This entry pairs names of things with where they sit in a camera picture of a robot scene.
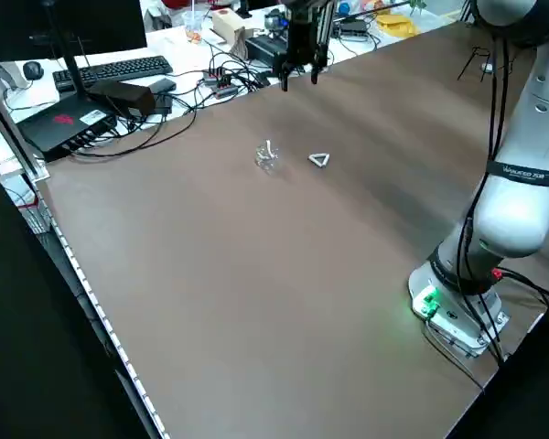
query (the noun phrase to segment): green led light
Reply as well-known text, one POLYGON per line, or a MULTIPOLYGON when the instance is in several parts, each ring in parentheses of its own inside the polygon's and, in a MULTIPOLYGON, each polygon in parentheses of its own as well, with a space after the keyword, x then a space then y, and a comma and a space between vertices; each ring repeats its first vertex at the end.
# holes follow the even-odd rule
POLYGON ((419 304, 417 309, 420 308, 423 315, 433 317, 440 307, 438 297, 439 291, 433 285, 428 285, 415 300, 419 304))

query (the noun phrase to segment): computer mouse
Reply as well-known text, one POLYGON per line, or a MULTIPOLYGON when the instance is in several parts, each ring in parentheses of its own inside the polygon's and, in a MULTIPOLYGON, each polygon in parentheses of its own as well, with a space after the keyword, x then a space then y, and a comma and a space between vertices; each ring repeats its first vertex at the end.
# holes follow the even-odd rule
POLYGON ((26 62, 25 65, 22 66, 22 71, 27 80, 40 80, 45 74, 43 68, 36 61, 26 62))

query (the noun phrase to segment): white triangle object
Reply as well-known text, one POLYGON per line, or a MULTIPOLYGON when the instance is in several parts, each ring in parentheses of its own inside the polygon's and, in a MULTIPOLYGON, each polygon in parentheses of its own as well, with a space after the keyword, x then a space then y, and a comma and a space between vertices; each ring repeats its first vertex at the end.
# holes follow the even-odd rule
POLYGON ((309 161, 317 165, 318 167, 326 167, 329 161, 329 154, 326 154, 326 153, 312 154, 309 156, 309 161))

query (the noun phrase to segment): black keyboard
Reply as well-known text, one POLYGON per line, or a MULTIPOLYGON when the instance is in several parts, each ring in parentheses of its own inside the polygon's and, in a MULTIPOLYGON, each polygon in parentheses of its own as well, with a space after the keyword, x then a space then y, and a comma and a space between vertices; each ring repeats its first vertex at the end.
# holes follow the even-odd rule
MULTIPOLYGON (((135 80, 146 76, 164 75, 173 71, 165 57, 150 57, 111 62, 99 66, 80 69, 81 80, 89 89, 97 80, 135 80)), ((69 70, 53 72, 55 87, 59 93, 73 91, 73 81, 69 70)))

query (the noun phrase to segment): brown table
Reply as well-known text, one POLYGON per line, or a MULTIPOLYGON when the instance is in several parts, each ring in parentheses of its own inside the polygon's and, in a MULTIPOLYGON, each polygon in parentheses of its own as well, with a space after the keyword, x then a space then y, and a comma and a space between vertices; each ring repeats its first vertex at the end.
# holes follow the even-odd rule
MULTIPOLYGON (((472 401, 406 289, 484 168, 481 61, 456 81, 472 32, 209 108, 145 152, 50 167, 43 195, 173 437, 436 438, 472 401), (283 152, 272 177, 253 162, 264 139, 283 152), (319 152, 324 170, 307 161, 319 152)), ((511 107, 531 62, 515 62, 511 107)), ((509 265, 549 287, 549 242, 509 265)), ((517 285, 501 296, 513 350, 541 307, 517 285)), ((482 380, 495 369, 469 364, 482 380)))

